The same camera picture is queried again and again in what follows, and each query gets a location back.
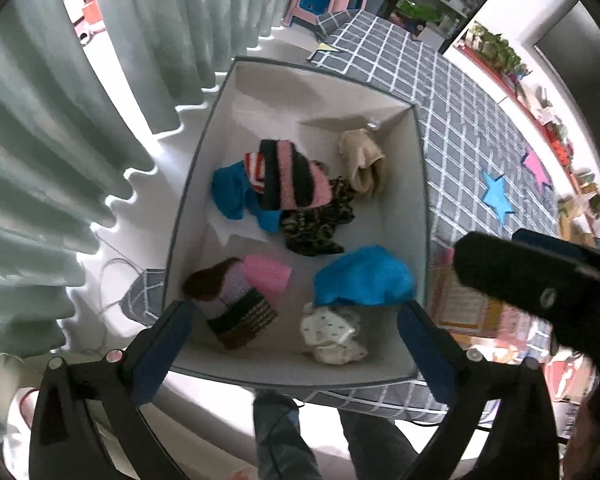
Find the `blue shower cap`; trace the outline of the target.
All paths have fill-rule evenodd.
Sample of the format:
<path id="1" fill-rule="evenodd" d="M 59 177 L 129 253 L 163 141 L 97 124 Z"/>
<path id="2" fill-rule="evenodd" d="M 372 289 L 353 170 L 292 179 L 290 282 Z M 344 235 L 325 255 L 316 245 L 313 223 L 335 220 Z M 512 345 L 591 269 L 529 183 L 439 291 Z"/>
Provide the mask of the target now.
<path id="1" fill-rule="evenodd" d="M 313 281 L 319 307 L 392 307 L 417 292 L 410 268 L 379 245 L 347 252 L 319 270 Z"/>

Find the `beige knit cloth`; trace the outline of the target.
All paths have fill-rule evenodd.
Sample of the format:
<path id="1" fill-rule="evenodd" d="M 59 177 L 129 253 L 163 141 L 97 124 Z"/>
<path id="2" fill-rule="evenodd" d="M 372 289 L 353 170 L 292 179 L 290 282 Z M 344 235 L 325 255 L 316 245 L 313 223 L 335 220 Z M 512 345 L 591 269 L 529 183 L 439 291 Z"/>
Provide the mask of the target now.
<path id="1" fill-rule="evenodd" d="M 377 196 L 385 186 L 387 159 L 367 130 L 341 133 L 338 148 L 351 188 L 361 196 Z"/>

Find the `striped knit sock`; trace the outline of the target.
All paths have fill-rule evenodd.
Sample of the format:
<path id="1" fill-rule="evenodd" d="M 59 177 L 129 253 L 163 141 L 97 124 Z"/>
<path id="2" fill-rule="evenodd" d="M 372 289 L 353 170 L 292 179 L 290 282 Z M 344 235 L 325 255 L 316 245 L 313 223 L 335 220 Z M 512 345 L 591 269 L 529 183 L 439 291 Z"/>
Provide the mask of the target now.
<path id="1" fill-rule="evenodd" d="M 277 318 L 272 304 L 248 281 L 246 265 L 239 258 L 190 274 L 182 292 L 201 310 L 227 350 L 245 347 Z"/>

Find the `leopard print cloth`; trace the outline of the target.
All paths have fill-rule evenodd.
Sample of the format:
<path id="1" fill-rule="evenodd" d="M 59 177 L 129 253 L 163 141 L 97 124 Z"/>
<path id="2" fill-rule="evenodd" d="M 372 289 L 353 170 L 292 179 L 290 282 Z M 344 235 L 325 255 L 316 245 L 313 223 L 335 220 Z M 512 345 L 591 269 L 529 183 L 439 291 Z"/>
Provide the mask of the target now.
<path id="1" fill-rule="evenodd" d="M 354 220 L 352 200 L 356 192 L 343 177 L 329 181 L 332 201 L 306 210 L 288 210 L 280 215 L 279 227 L 285 237 L 286 248 L 306 257 L 343 254 L 346 250 L 334 241 L 338 226 Z"/>

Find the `white polka dot scarf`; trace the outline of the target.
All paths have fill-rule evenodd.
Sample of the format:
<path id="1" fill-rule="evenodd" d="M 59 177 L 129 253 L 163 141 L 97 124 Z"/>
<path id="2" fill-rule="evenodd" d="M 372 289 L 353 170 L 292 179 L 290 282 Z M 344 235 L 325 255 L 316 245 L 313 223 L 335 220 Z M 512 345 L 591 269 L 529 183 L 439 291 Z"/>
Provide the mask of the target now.
<path id="1" fill-rule="evenodd" d="M 368 356 L 358 342 L 361 318 L 348 308 L 317 307 L 309 302 L 303 307 L 300 335 L 317 362 L 341 366 L 360 362 Z"/>

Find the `pink black knit hat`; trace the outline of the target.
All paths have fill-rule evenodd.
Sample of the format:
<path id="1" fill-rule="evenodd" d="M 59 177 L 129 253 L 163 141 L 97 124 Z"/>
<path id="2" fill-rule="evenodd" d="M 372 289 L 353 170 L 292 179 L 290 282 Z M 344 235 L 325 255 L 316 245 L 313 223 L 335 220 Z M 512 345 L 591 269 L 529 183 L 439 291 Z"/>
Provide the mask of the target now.
<path id="1" fill-rule="evenodd" d="M 329 178 L 292 141 L 262 140 L 259 151 L 245 154 L 244 165 L 264 210 L 306 210 L 332 201 Z"/>

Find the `blue cloth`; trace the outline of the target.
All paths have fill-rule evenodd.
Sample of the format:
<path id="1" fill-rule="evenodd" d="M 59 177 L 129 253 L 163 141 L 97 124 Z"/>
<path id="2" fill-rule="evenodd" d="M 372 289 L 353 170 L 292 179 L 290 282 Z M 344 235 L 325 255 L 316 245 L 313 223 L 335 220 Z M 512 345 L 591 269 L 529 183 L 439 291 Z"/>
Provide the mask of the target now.
<path id="1" fill-rule="evenodd" d="M 211 197 L 216 208 L 228 220 L 242 220 L 248 211 L 264 232 L 276 234 L 279 231 L 280 212 L 261 207 L 258 193 L 251 186 L 243 162 L 215 170 L 211 181 Z"/>

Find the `white fox print bag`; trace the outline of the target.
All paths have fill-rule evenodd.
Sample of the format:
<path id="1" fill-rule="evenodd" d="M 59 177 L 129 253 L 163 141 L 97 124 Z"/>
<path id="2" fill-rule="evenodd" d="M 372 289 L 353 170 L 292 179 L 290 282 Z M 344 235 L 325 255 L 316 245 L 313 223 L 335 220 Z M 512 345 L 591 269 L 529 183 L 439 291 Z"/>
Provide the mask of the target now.
<path id="1" fill-rule="evenodd" d="M 592 388 L 592 361 L 580 352 L 559 350 L 544 365 L 544 377 L 553 402 L 580 403 Z"/>

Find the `grey grid play mat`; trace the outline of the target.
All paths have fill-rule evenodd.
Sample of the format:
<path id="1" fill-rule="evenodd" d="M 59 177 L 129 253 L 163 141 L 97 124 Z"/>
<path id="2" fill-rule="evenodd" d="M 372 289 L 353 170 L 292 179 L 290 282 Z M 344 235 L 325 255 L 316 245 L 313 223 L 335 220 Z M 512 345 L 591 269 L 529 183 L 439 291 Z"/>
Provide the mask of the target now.
<path id="1" fill-rule="evenodd" d="M 557 233 L 557 200 L 522 166 L 530 148 L 504 110 L 459 68 L 408 32 L 366 11 L 318 17 L 329 44 L 311 63 L 386 90 L 416 108 L 430 215 L 428 289 L 453 244 L 470 231 L 511 237 Z"/>

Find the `white red tote bag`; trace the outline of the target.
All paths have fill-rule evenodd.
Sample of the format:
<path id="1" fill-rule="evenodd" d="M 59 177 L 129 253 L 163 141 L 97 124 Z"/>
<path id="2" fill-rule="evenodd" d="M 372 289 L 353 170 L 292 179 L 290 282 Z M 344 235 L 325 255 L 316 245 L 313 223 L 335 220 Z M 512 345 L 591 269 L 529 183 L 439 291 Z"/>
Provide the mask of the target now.
<path id="1" fill-rule="evenodd" d="M 3 458 L 15 479 L 29 478 L 31 427 L 43 374 L 18 356 L 0 354 L 0 421 Z"/>

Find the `red patterned cardboard box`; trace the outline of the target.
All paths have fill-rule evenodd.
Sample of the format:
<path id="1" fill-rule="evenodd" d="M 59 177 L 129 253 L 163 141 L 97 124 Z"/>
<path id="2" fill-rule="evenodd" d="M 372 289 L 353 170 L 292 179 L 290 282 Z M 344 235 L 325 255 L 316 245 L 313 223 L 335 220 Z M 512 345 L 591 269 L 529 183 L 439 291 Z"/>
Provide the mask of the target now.
<path id="1" fill-rule="evenodd" d="M 445 249 L 432 268 L 434 286 L 427 311 L 456 339 L 493 339 L 502 346 L 527 347 L 531 316 L 501 300 L 460 284 L 453 251 Z"/>

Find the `person's legs in jeans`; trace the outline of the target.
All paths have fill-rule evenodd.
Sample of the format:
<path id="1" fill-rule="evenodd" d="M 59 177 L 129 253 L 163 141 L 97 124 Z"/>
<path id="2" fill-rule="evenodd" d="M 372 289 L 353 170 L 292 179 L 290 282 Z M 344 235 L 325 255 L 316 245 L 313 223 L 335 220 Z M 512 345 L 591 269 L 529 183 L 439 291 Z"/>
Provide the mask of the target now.
<path id="1" fill-rule="evenodd" d="M 252 419 L 261 479 L 321 479 L 314 449 L 303 437 L 301 408 L 275 390 L 254 394 Z M 314 422 L 321 438 L 347 442 L 357 479 L 404 479 L 418 453 L 389 419 L 340 410 L 338 418 Z"/>

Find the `grey fabric storage box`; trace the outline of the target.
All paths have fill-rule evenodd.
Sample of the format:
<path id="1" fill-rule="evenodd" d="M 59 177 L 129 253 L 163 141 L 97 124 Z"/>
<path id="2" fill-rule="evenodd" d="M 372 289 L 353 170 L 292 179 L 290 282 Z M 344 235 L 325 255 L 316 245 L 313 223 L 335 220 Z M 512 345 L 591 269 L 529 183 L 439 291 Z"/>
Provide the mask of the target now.
<path id="1" fill-rule="evenodd" d="M 195 306 L 179 373 L 253 387 L 400 382 L 429 220 L 411 103 L 330 70 L 238 58 L 190 165 L 166 300 Z"/>

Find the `green pleated curtain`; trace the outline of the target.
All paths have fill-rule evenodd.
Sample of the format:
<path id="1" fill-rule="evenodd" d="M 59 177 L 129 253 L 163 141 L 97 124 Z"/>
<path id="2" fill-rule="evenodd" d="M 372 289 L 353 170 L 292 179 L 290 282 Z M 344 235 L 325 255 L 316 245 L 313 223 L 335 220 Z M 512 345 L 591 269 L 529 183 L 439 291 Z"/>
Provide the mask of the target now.
<path id="1" fill-rule="evenodd" d="M 230 61 L 282 20 L 289 0 L 96 0 L 150 130 L 180 125 Z M 0 0 L 0 354 L 57 349 L 97 252 L 106 198 L 154 161 L 111 102 L 62 0 Z M 0 417 L 0 444 L 5 428 Z"/>

